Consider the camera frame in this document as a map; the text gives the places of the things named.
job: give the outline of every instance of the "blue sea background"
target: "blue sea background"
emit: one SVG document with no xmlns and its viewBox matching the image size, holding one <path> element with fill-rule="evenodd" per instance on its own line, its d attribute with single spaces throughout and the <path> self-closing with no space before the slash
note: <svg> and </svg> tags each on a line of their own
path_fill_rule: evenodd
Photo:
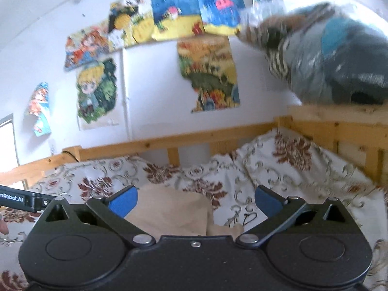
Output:
<svg viewBox="0 0 388 291">
<path fill-rule="evenodd" d="M 245 8 L 244 0 L 231 0 L 234 6 L 221 10 L 217 9 L 216 1 L 198 0 L 203 23 L 213 24 L 215 26 L 226 25 L 229 27 L 239 25 L 239 10 Z"/>
<path fill-rule="evenodd" d="M 180 15 L 200 15 L 198 0 L 151 0 L 155 23 L 163 19 L 163 14 L 171 6 L 180 8 Z"/>
</svg>

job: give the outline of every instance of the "cartoon boy with blonde hair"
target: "cartoon boy with blonde hair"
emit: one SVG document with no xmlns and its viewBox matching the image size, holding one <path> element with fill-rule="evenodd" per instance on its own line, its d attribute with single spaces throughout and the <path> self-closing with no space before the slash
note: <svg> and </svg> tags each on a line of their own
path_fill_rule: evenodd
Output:
<svg viewBox="0 0 388 291">
<path fill-rule="evenodd" d="M 77 83 L 79 84 L 82 93 L 84 93 L 86 96 L 79 97 L 78 102 L 80 111 L 84 117 L 94 113 L 96 108 L 99 107 L 99 103 L 96 99 L 94 91 L 100 84 L 103 75 L 104 65 L 103 63 L 98 62 L 88 65 L 78 75 Z"/>
</svg>

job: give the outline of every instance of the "brown fabric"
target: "brown fabric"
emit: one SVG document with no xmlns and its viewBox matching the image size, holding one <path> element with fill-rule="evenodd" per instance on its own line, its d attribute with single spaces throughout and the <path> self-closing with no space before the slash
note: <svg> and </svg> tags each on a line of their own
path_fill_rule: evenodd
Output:
<svg viewBox="0 0 388 291">
<path fill-rule="evenodd" d="M 138 190 L 137 205 L 125 219 L 157 241 L 162 235 L 231 235 L 235 239 L 244 232 L 240 224 L 233 228 L 215 225 L 213 207 L 201 194 L 152 184 Z"/>
</svg>

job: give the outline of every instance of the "bed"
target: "bed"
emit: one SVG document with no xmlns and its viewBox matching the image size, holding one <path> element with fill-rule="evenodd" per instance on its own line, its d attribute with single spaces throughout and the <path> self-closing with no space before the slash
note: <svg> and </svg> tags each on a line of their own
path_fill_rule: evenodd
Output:
<svg viewBox="0 0 388 291">
<path fill-rule="evenodd" d="M 179 148 L 208 143 L 207 163 L 180 167 Z M 142 152 L 167 149 L 169 164 L 158 166 Z M 83 203 L 96 194 L 152 183 L 205 196 L 218 225 L 249 230 L 266 219 L 255 206 L 254 189 L 264 185 L 283 197 L 310 203 L 338 197 L 373 249 L 365 285 L 386 290 L 388 224 L 384 184 L 388 176 L 386 107 L 290 107 L 271 123 L 132 141 L 83 149 L 73 146 L 0 174 L 0 184 L 25 180 L 32 191 Z M 20 245 L 40 213 L 2 211 L 10 234 L 0 237 L 1 290 L 27 286 L 17 261 Z"/>
</svg>

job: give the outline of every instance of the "window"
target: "window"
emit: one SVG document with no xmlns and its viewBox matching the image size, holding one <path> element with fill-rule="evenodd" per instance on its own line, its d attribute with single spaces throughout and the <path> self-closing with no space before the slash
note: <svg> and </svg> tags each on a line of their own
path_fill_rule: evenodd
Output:
<svg viewBox="0 0 388 291">
<path fill-rule="evenodd" d="M 16 154 L 14 123 L 12 115 L 0 120 L 0 172 L 7 172 L 19 166 Z M 24 189 L 23 182 L 9 185 L 12 188 Z"/>
</svg>

